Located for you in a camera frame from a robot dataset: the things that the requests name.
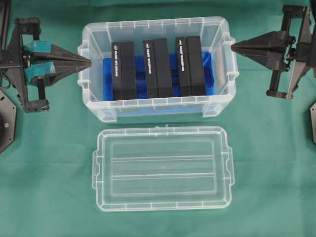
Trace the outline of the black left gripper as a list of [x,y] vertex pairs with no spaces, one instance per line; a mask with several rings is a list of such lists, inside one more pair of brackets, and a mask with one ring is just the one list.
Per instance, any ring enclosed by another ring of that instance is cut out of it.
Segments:
[[[17,18],[14,24],[7,48],[0,51],[0,76],[17,90],[24,112],[46,112],[49,102],[44,88],[91,67],[91,60],[38,40],[41,33],[38,18]],[[34,41],[23,45],[23,35],[32,35]],[[38,100],[29,100],[28,85],[38,87]]]

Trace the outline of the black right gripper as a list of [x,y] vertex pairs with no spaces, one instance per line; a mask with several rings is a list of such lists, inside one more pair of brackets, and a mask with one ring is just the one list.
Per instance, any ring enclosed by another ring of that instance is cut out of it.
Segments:
[[[233,52],[273,70],[270,87],[266,92],[268,96],[292,99],[300,79],[309,69],[316,70],[316,31],[311,31],[311,17],[316,16],[316,6],[285,5],[282,11],[282,30],[237,42],[231,48]],[[293,18],[302,19],[297,40],[289,34]],[[280,92],[278,85],[281,72],[288,72],[290,68],[292,71],[288,90]]]

